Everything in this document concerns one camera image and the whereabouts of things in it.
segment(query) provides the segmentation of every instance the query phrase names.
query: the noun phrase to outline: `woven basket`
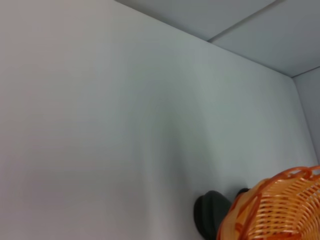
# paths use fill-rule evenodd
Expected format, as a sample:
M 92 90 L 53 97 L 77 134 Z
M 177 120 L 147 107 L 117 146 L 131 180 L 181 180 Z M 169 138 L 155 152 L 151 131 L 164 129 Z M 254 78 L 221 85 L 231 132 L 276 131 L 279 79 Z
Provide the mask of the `woven basket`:
M 320 166 L 295 167 L 237 197 L 217 240 L 320 240 Z

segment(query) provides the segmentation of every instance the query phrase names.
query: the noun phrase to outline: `white wall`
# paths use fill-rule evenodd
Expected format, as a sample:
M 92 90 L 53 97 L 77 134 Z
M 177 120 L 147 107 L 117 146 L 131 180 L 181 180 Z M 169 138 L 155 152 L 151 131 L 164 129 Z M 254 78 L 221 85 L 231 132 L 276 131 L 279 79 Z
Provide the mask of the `white wall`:
M 0 2 L 1 240 L 201 239 L 196 197 L 316 157 L 293 81 L 111 0 Z
M 310 130 L 314 149 L 320 156 L 320 68 L 294 78 L 298 89 L 305 118 Z

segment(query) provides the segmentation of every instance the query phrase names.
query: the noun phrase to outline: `wicker basket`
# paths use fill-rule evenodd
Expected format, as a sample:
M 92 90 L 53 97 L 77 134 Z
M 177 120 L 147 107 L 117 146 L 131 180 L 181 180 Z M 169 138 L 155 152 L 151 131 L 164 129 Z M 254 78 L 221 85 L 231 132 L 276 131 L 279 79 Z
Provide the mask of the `wicker basket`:
M 320 166 L 295 167 L 237 197 L 217 240 L 320 240 Z

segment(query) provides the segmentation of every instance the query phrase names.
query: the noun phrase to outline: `ceiling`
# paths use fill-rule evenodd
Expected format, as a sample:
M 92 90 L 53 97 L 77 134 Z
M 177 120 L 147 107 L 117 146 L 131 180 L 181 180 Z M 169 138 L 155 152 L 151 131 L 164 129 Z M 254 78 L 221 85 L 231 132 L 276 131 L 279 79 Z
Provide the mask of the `ceiling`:
M 320 66 L 319 0 L 118 0 L 294 77 Z
M 208 41 L 274 0 L 117 0 Z

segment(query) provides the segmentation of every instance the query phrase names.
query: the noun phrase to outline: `orange basket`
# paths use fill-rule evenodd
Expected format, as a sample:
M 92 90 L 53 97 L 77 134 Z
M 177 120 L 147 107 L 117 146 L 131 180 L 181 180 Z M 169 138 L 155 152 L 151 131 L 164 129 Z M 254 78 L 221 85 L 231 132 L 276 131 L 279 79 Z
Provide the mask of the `orange basket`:
M 239 195 L 217 240 L 320 240 L 320 166 L 295 167 Z

